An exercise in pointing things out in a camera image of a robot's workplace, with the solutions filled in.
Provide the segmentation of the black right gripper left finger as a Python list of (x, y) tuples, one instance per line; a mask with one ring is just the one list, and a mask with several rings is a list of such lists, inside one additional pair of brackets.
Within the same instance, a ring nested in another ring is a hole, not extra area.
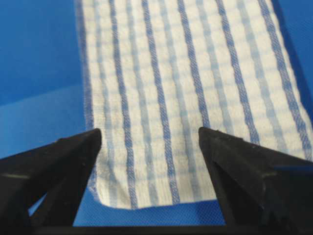
[(0, 226), (72, 226), (102, 144), (96, 128), (0, 161)]

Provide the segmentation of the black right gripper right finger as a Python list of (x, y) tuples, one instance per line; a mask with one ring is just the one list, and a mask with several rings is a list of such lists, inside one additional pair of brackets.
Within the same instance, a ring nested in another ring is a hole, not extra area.
[(313, 228), (312, 162), (206, 127), (199, 146), (227, 226)]

